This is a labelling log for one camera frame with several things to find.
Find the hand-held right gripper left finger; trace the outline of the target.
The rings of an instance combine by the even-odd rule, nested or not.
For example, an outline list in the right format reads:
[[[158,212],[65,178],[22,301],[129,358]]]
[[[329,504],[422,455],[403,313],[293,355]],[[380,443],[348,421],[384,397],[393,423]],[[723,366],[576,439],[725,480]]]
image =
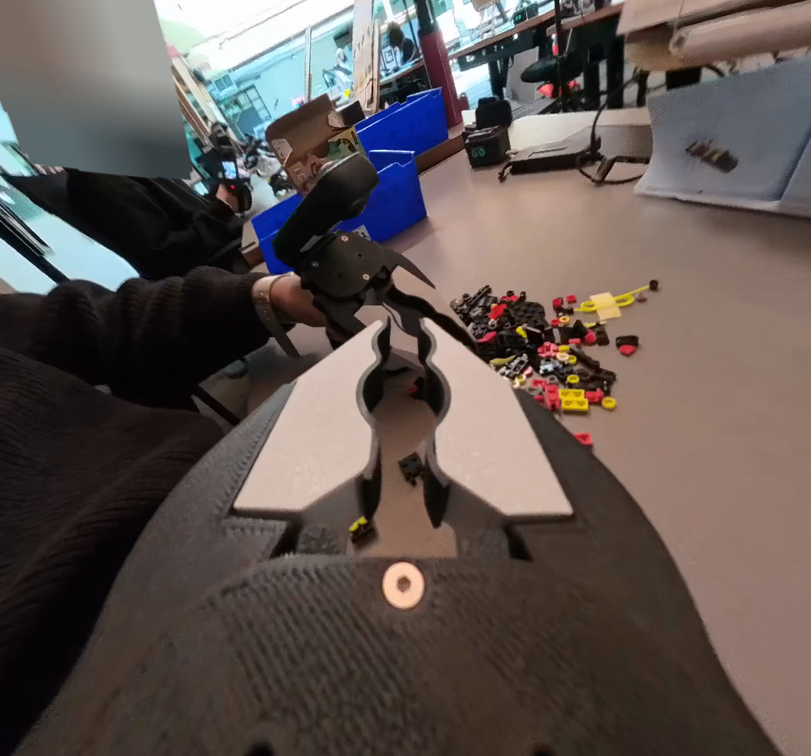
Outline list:
[[[373,518],[381,496],[373,410],[389,360],[377,320],[298,377],[234,498],[240,517],[302,525]]]

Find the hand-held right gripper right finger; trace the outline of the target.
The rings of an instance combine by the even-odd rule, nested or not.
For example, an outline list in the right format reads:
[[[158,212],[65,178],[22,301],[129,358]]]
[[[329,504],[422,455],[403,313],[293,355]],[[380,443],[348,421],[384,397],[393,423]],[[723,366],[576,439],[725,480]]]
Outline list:
[[[431,525],[510,528],[567,521],[573,507],[512,386],[435,321],[420,322]]]

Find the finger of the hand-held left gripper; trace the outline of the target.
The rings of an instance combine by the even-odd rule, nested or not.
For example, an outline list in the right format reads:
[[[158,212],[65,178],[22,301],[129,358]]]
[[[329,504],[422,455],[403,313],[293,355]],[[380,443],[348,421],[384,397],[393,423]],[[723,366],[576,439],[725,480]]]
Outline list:
[[[385,317],[389,323],[389,360],[391,362],[418,362],[418,339],[405,330],[403,318],[388,305],[380,306],[380,315]]]
[[[405,330],[409,334],[418,338],[422,334],[422,321],[429,319],[468,350],[474,352],[477,349],[478,346],[464,325],[437,310],[427,299],[407,294],[395,284],[387,284],[374,291],[377,304],[391,306],[403,318]]]

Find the pile of lego pieces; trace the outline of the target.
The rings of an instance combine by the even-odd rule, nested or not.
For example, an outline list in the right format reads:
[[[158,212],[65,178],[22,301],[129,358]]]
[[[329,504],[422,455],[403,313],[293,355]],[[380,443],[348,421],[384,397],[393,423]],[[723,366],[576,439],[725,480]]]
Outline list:
[[[641,346],[639,337],[611,336],[608,324],[658,289],[659,282],[652,280],[622,295],[556,297],[547,315],[525,291],[498,295],[485,285],[452,300],[451,308],[478,355],[513,389],[554,415],[588,415],[593,409],[617,409],[617,374],[593,356],[593,349],[612,345],[622,357],[633,356]]]

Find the person's left hand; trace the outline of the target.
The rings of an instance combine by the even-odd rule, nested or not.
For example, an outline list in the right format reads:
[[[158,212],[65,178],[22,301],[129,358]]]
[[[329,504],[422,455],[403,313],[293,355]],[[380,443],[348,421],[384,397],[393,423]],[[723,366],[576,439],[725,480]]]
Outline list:
[[[266,299],[280,322],[326,328],[324,313],[316,306],[312,293],[305,289],[295,273],[268,276]]]

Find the blue plastic bin with tag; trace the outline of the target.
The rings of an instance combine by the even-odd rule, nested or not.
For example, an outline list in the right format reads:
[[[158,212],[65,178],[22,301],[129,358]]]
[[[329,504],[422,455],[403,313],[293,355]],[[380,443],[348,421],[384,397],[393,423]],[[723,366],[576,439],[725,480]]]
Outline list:
[[[408,151],[370,151],[367,158],[378,173],[379,183],[362,213],[341,222],[338,227],[383,243],[426,218],[415,156]],[[293,194],[251,219],[259,249],[272,275],[291,271],[291,267],[275,255],[272,240],[301,201],[299,193]]]

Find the beige wristwatch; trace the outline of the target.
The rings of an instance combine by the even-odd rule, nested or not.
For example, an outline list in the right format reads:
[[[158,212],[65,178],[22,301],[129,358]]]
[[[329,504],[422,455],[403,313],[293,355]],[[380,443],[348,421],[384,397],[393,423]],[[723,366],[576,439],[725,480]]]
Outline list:
[[[300,358],[299,350],[289,338],[289,332],[297,325],[297,321],[279,308],[272,295],[280,281],[286,281],[291,277],[292,273],[263,276],[253,286],[250,295],[259,322],[268,332],[270,339],[274,340],[289,358]]]

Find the black charger with green lights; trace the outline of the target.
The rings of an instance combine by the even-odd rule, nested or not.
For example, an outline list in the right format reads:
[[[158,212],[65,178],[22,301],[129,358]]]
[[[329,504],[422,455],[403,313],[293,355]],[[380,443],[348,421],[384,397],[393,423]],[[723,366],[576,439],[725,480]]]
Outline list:
[[[506,161],[511,149],[509,127],[465,129],[464,149],[472,169],[483,169]]]

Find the black flat device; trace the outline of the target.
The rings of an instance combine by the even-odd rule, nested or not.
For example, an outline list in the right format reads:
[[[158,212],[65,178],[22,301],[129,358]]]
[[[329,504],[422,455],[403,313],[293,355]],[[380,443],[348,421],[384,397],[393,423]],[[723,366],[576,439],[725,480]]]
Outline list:
[[[579,161],[594,158],[598,151],[578,140],[528,147],[515,153],[505,169],[512,176],[575,169]]]

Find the dark red pole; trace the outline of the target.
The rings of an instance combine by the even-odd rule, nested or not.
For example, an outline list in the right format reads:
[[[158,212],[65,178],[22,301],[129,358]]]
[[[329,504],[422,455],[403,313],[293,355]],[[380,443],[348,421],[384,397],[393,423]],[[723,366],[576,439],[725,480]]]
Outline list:
[[[413,0],[423,64],[431,87],[442,92],[449,130],[462,123],[461,108],[450,68],[449,54],[432,10],[431,0]]]

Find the person's black knit sweater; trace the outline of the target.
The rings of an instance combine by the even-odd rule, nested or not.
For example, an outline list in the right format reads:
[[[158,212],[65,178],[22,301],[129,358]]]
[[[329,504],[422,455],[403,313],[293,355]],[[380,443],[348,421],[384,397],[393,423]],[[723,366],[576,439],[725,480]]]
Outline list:
[[[2,754],[50,704],[157,507],[221,438],[193,371],[2,349]]]

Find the leaning cardboard sheet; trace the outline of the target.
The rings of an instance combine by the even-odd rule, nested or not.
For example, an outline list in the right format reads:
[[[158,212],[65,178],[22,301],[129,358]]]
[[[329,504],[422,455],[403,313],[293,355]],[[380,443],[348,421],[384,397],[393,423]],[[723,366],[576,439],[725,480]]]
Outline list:
[[[353,98],[365,115],[377,113],[380,104],[380,23],[375,0],[355,0],[352,30]]]

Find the silver laptop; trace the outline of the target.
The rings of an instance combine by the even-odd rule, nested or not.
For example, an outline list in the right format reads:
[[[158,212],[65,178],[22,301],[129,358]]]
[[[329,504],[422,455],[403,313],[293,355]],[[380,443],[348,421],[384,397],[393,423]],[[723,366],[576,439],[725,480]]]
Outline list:
[[[515,151],[565,142],[581,134],[588,143],[593,123],[604,156],[650,159],[653,137],[650,112],[646,106],[606,109],[597,112],[563,112],[521,117],[509,127],[509,140]]]

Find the black office chair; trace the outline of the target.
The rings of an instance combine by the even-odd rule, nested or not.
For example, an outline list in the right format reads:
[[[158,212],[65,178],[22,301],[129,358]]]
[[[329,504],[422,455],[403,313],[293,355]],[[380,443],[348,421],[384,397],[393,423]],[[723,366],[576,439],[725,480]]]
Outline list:
[[[546,52],[522,71],[522,82],[535,87],[541,96],[556,101],[564,90],[567,95],[582,95],[581,82],[585,71],[586,51],[573,30],[565,32],[567,40],[562,51]]]

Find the background wooden desk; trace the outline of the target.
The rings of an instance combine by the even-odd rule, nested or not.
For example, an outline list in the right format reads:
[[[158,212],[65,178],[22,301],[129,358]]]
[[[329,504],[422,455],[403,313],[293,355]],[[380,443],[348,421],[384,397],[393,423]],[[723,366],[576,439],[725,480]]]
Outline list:
[[[554,10],[511,25],[503,31],[464,47],[451,54],[462,71],[486,66],[490,73],[492,93],[505,98],[512,59],[531,52],[538,59],[546,52],[563,50],[567,35],[573,30],[586,51],[582,95],[567,95],[564,90],[556,101],[540,96],[538,100],[518,105],[518,116],[530,113],[595,111],[601,104],[608,109],[623,109],[629,85],[638,84],[634,71],[626,68],[624,38],[618,32],[623,2],[604,6],[584,15],[561,19]]]

